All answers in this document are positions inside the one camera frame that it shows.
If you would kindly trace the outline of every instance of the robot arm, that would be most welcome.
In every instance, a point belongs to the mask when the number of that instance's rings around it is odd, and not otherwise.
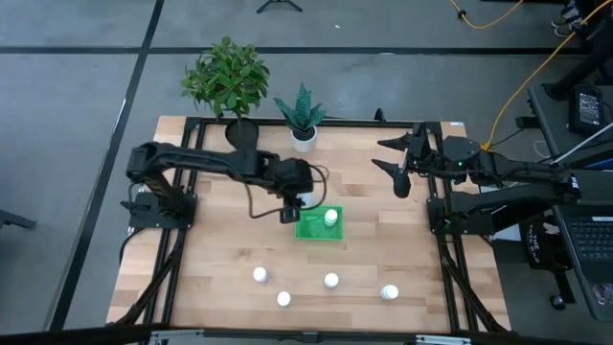
[[[172,144],[146,143],[132,150],[126,175],[133,183],[144,183],[157,197],[165,217],[188,217],[191,205],[181,189],[172,187],[162,173],[181,168],[206,173],[221,173],[235,181],[264,188],[281,197],[284,207],[281,222],[300,219],[302,201],[299,193],[313,191],[310,165],[302,159],[281,160],[278,154],[262,150],[214,152],[179,148]],[[124,203],[132,212],[134,206]]]
[[[574,177],[563,165],[512,161],[501,154],[483,151],[479,143],[464,137],[446,137],[441,152],[430,149],[427,130],[422,125],[417,125],[413,134],[378,143],[405,152],[399,166],[373,159],[373,163],[394,179],[394,191],[398,197],[409,194],[408,173],[434,175],[455,184],[465,182],[469,177],[480,186],[503,187],[503,181],[513,181],[573,189]]]
[[[564,165],[511,161],[498,153],[481,150],[473,140],[454,136],[443,139],[441,151],[436,151],[430,148],[423,124],[415,126],[412,134],[378,143],[405,152],[400,165],[373,159],[393,178],[398,197],[409,196],[409,173],[435,176],[454,184],[469,177],[477,185],[501,188],[478,195],[449,191],[444,198],[428,199],[434,231],[449,225],[442,230],[489,234],[491,229],[500,230],[517,223],[517,218],[542,212],[553,204],[573,204],[580,198],[577,180]],[[527,184],[502,188],[504,181]]]

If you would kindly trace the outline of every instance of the chair wheel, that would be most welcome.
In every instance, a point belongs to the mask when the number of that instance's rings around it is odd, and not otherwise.
[[[554,307],[556,311],[563,311],[566,309],[566,302],[564,302],[561,296],[552,296],[549,298],[549,302],[551,302],[552,307]]]

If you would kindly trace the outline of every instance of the white bottle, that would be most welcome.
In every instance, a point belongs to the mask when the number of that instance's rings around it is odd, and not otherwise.
[[[391,301],[398,298],[398,288],[395,286],[385,286],[381,289],[381,298],[386,301]]]
[[[253,270],[253,279],[258,283],[266,283],[268,281],[268,272],[264,267],[257,267]]]
[[[328,210],[326,212],[326,215],[324,216],[324,223],[327,226],[332,226],[334,225],[337,219],[338,219],[338,213],[336,213],[336,210]]]
[[[289,292],[279,292],[279,295],[277,296],[277,303],[279,303],[281,307],[287,307],[289,306],[289,302],[291,302],[291,296],[289,295]]]
[[[336,288],[338,285],[338,276],[334,273],[326,274],[326,277],[324,278],[324,285],[326,288]]]

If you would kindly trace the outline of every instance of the gray floor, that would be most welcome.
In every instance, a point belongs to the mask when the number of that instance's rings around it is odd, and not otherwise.
[[[554,47],[549,20],[559,7],[525,5],[503,24],[475,32],[445,0],[296,0],[255,15],[263,0],[166,1],[153,46],[207,46],[224,35],[268,47]],[[475,23],[508,3],[461,0]],[[140,46],[153,0],[41,2],[0,0],[0,45]],[[465,122],[485,141],[500,107],[545,57],[263,55],[271,70],[269,98],[254,116],[280,117],[272,97],[292,99],[301,81],[330,116]],[[96,172],[125,96],[136,57],[0,55],[0,209],[38,220],[29,232],[0,231],[0,334],[41,330],[66,264]],[[125,164],[129,150],[150,140],[160,115],[197,114],[179,97],[184,66],[194,56],[149,56],[102,205],[67,327],[100,326],[106,316],[125,237]],[[553,81],[577,63],[555,59],[535,83]],[[530,113],[522,94],[503,118],[497,138]],[[537,131],[497,148],[537,160]],[[520,334],[611,343],[613,331],[582,303],[556,312],[555,282],[531,271],[516,248],[499,255],[500,274]]]

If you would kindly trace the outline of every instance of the wooden tabletop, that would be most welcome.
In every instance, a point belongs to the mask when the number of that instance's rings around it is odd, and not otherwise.
[[[185,119],[161,117],[154,140],[178,145]],[[462,124],[442,126],[445,136],[465,136]],[[224,129],[208,125],[203,149],[231,150]],[[396,138],[405,130],[321,126],[316,149],[301,154],[292,149],[288,128],[260,126],[259,150],[276,152],[282,159],[305,158],[329,169],[325,204],[343,207],[345,239],[341,242],[298,241],[294,224],[280,224],[278,214],[250,219],[240,183],[226,176],[199,173],[195,187],[198,211],[187,237],[171,324],[256,330],[449,332],[441,263],[425,208],[427,180],[411,174],[411,194],[399,199],[389,176],[371,163],[372,158],[398,162],[402,152],[380,147],[376,141]],[[463,189],[474,191],[474,186],[465,184]],[[315,199],[321,190],[317,184]],[[252,192],[254,213],[281,205],[260,188],[253,187]],[[108,321],[123,316],[147,286],[160,233],[145,230],[126,247]],[[479,237],[463,238],[473,289],[498,322],[508,327],[491,248]],[[254,281],[252,272],[257,266],[268,270],[268,283]],[[324,276],[331,272],[340,279],[335,289],[323,284]],[[398,299],[383,301],[379,297],[379,290],[388,284],[398,287]],[[287,308],[277,304],[281,291],[292,296]],[[162,287],[155,320],[161,317],[165,294]],[[466,327],[461,296],[456,288],[461,324]]]

